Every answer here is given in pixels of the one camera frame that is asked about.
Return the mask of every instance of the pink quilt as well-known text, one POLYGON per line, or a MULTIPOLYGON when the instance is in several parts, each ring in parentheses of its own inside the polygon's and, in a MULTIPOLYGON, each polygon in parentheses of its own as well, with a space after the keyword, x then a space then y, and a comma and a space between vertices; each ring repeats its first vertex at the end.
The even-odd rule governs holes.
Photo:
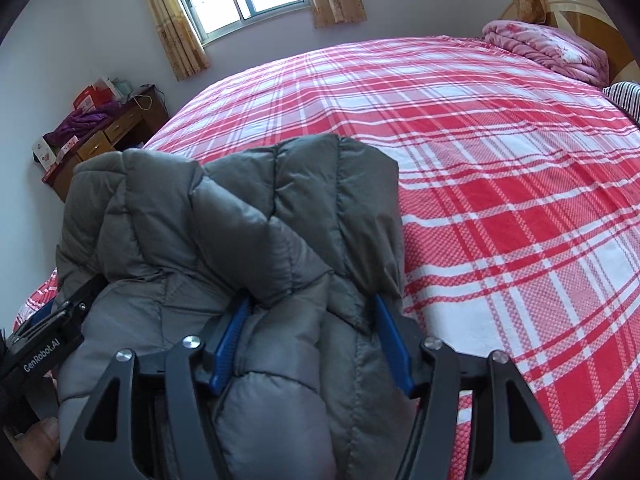
POLYGON ((532 23, 496 20, 482 30, 487 43, 526 57, 561 75, 609 86, 607 53, 575 34, 532 23))

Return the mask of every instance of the bed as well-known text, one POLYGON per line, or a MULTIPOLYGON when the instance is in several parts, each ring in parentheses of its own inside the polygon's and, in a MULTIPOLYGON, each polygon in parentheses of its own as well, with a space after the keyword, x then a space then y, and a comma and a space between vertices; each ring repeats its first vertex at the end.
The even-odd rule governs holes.
MULTIPOLYGON (((399 165, 404 312, 505 349, 588 478, 640 399, 640 130, 597 89, 480 40, 336 46, 225 79, 145 149, 207 162, 335 132, 399 165)), ((55 294, 55 275, 18 322, 55 294)), ((451 478, 463 477, 461 395, 451 478)))

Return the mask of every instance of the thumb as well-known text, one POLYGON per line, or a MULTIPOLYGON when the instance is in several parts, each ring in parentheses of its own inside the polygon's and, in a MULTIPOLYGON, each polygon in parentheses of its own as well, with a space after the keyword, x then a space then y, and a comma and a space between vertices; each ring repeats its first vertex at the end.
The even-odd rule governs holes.
POLYGON ((39 479, 43 479, 60 448, 60 430, 56 418, 47 418, 30 427, 15 448, 26 466, 39 479))

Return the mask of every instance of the wooden headboard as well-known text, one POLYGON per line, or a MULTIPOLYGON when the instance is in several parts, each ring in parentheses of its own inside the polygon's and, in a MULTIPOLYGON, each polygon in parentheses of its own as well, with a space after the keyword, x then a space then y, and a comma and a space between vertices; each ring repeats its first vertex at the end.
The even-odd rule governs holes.
MULTIPOLYGON (((618 81, 640 82, 640 68, 633 54, 597 0, 545 0, 545 8, 545 25, 572 32, 607 53, 612 84, 618 81)), ((517 13, 514 3, 501 19, 517 20, 517 13)))

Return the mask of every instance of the metal screw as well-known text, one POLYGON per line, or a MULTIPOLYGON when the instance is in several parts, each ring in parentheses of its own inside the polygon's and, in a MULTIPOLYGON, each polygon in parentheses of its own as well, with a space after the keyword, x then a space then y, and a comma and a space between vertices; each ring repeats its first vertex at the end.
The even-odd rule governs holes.
POLYGON ((442 339, 430 335, 424 338, 422 346, 427 350, 440 350, 442 348, 442 339))
POLYGON ((118 350, 116 353, 116 359, 121 363, 126 363, 127 361, 131 361, 133 357, 133 352, 128 348, 123 348, 122 350, 118 350))
POLYGON ((194 349, 200 346, 200 338, 196 335, 188 335, 182 340, 182 346, 189 349, 194 349))
POLYGON ((505 365, 509 362, 509 355, 507 352, 503 352, 502 350, 494 350, 491 352, 491 359, 501 365, 505 365))

